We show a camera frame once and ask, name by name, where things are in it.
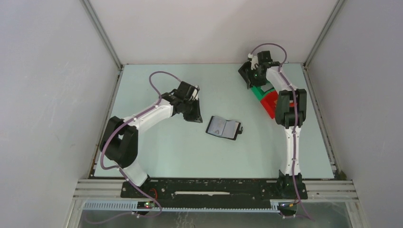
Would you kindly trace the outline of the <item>green plastic bin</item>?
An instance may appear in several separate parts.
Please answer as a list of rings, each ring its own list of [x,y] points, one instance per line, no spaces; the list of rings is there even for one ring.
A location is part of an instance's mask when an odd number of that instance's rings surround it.
[[[278,92],[275,90],[273,84],[269,82],[268,80],[264,85],[261,86],[252,86],[250,90],[253,92],[257,100],[260,102],[263,100],[268,94],[270,93],[275,93],[278,94]]]

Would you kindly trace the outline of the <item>blue grey credit card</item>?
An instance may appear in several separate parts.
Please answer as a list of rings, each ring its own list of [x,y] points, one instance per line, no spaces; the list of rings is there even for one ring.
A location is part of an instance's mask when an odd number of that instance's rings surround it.
[[[226,123],[227,123],[227,120],[225,120],[221,117],[218,117],[218,116],[213,116],[209,123],[207,133],[215,135],[215,136],[222,136]]]

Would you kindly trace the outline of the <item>red plastic bin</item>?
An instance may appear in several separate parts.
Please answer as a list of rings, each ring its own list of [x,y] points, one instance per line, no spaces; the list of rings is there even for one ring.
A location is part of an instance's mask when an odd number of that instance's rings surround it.
[[[294,99],[292,92],[289,90],[270,92],[260,101],[260,103],[269,116],[278,121],[284,120],[286,116],[293,113],[294,108],[298,106],[297,99]]]

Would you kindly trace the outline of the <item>black card holder wallet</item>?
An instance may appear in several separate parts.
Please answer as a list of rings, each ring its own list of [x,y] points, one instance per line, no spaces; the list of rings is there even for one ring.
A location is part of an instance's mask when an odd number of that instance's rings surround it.
[[[226,120],[219,116],[212,116],[205,131],[207,134],[235,141],[243,133],[241,122]]]

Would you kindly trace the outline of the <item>black plastic bin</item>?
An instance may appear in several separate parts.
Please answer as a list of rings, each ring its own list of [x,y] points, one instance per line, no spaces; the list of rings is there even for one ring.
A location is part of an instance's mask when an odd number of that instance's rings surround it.
[[[253,86],[252,83],[253,70],[251,69],[251,62],[247,61],[243,63],[243,65],[238,69],[238,73],[245,81],[247,89],[250,89]]]

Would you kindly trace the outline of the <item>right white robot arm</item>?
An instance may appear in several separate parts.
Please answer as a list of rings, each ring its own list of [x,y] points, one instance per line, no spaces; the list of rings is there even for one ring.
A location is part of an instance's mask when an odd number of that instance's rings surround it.
[[[276,124],[283,127],[286,138],[285,163],[279,170],[276,191],[284,199],[290,198],[301,181],[299,167],[299,139],[307,112],[307,92],[292,84],[282,64],[273,61],[269,51],[248,54],[249,86],[261,93],[260,103]]]

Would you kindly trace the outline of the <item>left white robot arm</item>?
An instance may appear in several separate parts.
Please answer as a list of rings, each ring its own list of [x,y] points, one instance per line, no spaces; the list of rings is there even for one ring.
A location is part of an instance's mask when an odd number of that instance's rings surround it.
[[[150,184],[146,171],[137,159],[138,138],[159,122],[182,114],[185,121],[202,123],[199,101],[200,88],[184,81],[178,88],[159,94],[158,100],[143,111],[125,118],[111,117],[100,145],[102,169],[118,169],[132,185],[139,198],[148,196]]]

